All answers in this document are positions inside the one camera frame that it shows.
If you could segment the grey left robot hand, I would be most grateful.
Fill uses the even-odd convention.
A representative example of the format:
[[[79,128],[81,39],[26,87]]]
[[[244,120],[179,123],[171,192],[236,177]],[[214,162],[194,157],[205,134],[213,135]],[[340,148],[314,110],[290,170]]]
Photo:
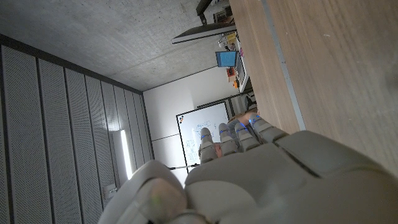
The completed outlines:
[[[259,115],[201,130],[185,182],[150,161],[122,184],[100,223],[396,223],[397,178],[368,156]]]

